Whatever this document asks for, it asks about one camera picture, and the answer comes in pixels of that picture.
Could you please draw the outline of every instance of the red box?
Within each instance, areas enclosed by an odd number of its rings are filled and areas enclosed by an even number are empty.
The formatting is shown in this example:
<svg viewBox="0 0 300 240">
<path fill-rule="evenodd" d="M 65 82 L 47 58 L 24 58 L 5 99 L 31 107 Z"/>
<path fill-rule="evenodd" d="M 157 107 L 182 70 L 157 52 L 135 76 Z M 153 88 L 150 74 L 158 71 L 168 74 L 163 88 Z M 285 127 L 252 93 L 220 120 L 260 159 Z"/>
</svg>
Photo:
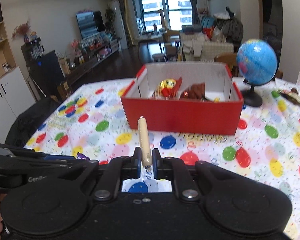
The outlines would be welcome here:
<svg viewBox="0 0 300 240">
<path fill-rule="evenodd" d="M 176 96 L 192 84 L 205 82 L 205 96 L 220 102 L 191 99 L 151 98 L 161 81 L 182 76 Z M 202 134 L 234 135 L 243 106 L 243 98 L 224 63 L 173 62 L 144 65 L 121 97 L 131 129 L 138 129 L 141 116 L 149 130 Z"/>
</svg>

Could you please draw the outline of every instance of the flower vase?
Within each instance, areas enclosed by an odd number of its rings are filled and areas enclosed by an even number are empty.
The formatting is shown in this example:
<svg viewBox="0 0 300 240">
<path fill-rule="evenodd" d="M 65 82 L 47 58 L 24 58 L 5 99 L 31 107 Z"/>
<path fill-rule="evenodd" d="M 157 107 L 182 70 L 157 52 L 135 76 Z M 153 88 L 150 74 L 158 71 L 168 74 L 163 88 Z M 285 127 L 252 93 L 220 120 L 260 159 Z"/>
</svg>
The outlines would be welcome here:
<svg viewBox="0 0 300 240">
<path fill-rule="evenodd" d="M 25 38 L 25 43 L 28 43 L 30 41 L 28 35 L 25 35 L 24 38 Z"/>
</svg>

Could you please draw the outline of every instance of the party tablecloth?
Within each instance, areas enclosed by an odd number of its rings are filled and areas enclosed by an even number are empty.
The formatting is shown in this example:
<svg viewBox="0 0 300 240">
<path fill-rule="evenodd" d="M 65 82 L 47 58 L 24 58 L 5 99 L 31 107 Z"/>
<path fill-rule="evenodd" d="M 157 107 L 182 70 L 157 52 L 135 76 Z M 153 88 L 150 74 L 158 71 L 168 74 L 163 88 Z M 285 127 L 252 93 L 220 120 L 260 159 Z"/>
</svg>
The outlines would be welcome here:
<svg viewBox="0 0 300 240">
<path fill-rule="evenodd" d="M 138 131 L 128 126 L 120 95 L 131 79 L 98 82 L 80 87 L 34 133 L 26 148 L 51 154 L 97 159 L 133 155 Z M 241 79 L 236 79 L 242 88 Z M 300 106 L 275 90 L 300 86 L 270 82 L 256 88 L 263 98 L 260 108 L 244 106 L 234 136 L 149 132 L 151 148 L 162 157 L 173 156 L 194 164 L 204 160 L 271 185 L 291 200 L 293 213 L 285 229 L 300 239 Z M 122 191 L 169 191 L 171 184 L 156 181 L 142 170 L 141 179 L 127 180 Z"/>
</svg>

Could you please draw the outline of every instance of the houseplant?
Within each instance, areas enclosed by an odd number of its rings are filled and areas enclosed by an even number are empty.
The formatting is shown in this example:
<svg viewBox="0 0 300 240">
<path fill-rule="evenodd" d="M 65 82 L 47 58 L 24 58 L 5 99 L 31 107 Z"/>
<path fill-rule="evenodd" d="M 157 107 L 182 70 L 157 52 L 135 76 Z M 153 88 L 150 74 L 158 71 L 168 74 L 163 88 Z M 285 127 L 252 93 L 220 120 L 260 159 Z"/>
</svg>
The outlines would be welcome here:
<svg viewBox="0 0 300 240">
<path fill-rule="evenodd" d="M 113 27 L 114 21 L 116 19 L 115 11 L 111 9 L 109 6 L 106 9 L 106 23 L 105 29 L 108 33 L 111 33 L 114 37 L 116 37 L 115 30 Z"/>
<path fill-rule="evenodd" d="M 21 35 L 24 38 L 25 43 L 29 42 L 28 32 L 30 31 L 30 20 L 14 28 L 12 39 L 16 36 Z"/>
</svg>

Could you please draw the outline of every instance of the stool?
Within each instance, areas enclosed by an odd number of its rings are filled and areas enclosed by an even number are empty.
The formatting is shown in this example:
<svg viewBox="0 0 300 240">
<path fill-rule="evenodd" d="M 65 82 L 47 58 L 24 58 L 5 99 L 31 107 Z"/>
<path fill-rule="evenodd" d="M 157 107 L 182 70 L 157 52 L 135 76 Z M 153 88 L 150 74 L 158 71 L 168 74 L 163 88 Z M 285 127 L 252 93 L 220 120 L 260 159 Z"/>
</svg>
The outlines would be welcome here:
<svg viewBox="0 0 300 240">
<path fill-rule="evenodd" d="M 166 54 L 163 53 L 156 53 L 152 55 L 153 61 L 154 62 L 161 62 L 161 60 L 163 59 L 164 61 L 166 61 Z"/>
</svg>

